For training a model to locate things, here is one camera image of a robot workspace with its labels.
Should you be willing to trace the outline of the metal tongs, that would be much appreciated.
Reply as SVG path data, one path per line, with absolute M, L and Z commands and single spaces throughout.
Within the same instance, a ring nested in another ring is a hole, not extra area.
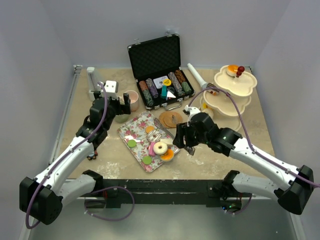
M 163 130 L 166 134 L 168 134 L 172 139 L 175 138 L 175 136 L 161 124 L 161 122 L 160 122 L 160 120 L 158 118 L 154 118 L 154 124 L 155 124 L 155 126 L 157 128 Z M 188 154 L 191 155 L 191 156 L 193 156 L 195 154 L 195 148 L 194 147 L 185 146 L 183 149 L 186 152 L 188 152 Z

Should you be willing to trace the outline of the white wafer bar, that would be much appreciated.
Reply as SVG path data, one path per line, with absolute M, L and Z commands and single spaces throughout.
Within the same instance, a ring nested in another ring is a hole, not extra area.
M 171 138 L 161 138 L 160 142 L 170 146 L 173 145 L 173 140 Z

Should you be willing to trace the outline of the green ceramic cup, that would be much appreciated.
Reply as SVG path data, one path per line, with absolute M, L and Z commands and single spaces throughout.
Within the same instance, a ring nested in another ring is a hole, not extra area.
M 125 123 L 128 121 L 130 115 L 129 114 L 121 114 L 121 115 L 116 115 L 114 117 L 114 121 L 121 124 L 121 123 Z

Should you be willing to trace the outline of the chocolate drizzled white donut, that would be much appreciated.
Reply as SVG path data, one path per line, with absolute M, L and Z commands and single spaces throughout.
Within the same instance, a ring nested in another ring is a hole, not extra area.
M 154 142 L 154 143 L 156 143 L 156 142 L 158 142 L 160 139 L 161 139 L 161 137 L 162 137 L 162 134 L 158 131 L 158 130 L 156 130 L 156 129 L 154 129 L 154 130 L 151 130 L 148 134 L 147 134 L 147 139 L 149 140 L 149 142 Z

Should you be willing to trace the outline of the pink wafer sweet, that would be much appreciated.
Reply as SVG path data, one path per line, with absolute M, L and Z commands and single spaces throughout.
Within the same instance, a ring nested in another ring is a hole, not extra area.
M 155 145 L 155 142 L 151 142 L 149 144 L 149 147 L 148 147 L 148 155 L 150 157 L 155 157 L 156 156 L 156 153 L 154 152 L 154 145 Z

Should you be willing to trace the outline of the orange yellow small donut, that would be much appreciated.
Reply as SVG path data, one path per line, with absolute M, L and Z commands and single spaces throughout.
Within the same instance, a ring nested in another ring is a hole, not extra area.
M 203 103 L 202 105 L 201 105 L 201 111 L 203 112 L 203 111 L 210 111 L 210 112 L 212 112 L 213 111 L 213 109 L 211 108 L 211 107 L 209 107 L 206 103 Z

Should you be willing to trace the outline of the chocolate layered cake slice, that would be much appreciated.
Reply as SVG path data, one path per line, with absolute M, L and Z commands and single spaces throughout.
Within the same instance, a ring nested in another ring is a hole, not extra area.
M 208 83 L 206 88 L 208 88 L 208 92 L 213 96 L 217 96 L 220 93 L 220 90 L 212 83 Z

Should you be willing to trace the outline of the cream three-tier cake stand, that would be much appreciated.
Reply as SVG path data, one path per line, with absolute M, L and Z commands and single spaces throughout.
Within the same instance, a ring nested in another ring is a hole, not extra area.
M 212 95 L 209 91 L 203 92 L 200 98 L 200 106 L 206 103 L 212 111 L 203 111 L 213 119 L 220 128 L 231 128 L 238 131 L 242 127 L 239 115 L 245 112 L 246 107 L 252 101 L 252 93 L 258 82 L 256 77 L 239 66 L 236 76 L 231 77 L 226 73 L 228 65 L 220 68 L 215 74 L 213 83 L 219 89 L 225 90 L 232 97 L 230 99 L 223 92 Z

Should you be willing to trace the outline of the orange glazed donut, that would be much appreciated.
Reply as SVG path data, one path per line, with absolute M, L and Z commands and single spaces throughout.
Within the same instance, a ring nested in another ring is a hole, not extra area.
M 226 68 L 226 73 L 231 77 L 235 77 L 237 75 L 238 68 L 239 68 L 238 65 L 230 64 Z

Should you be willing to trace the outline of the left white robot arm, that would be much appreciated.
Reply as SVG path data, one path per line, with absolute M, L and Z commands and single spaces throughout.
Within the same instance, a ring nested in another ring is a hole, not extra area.
M 92 170 L 84 171 L 70 182 L 66 179 L 85 158 L 97 155 L 97 148 L 107 137 L 115 116 L 131 113 L 129 95 L 125 93 L 123 97 L 124 103 L 120 103 L 118 97 L 97 97 L 69 147 L 37 176 L 25 177 L 20 182 L 19 208 L 26 214 L 28 229 L 33 228 L 30 217 L 50 225 L 73 200 L 85 194 L 99 196 L 103 192 L 103 177 Z

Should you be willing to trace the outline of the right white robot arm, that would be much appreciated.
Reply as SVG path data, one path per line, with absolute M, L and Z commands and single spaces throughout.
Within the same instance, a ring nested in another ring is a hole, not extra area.
M 187 122 L 176 126 L 173 144 L 180 149 L 199 144 L 212 151 L 238 160 L 264 175 L 264 178 L 233 172 L 223 183 L 223 192 L 230 197 L 250 193 L 276 200 L 286 211 L 301 215 L 315 187 L 313 170 L 281 161 L 249 143 L 237 131 L 218 127 L 205 112 L 193 114 Z

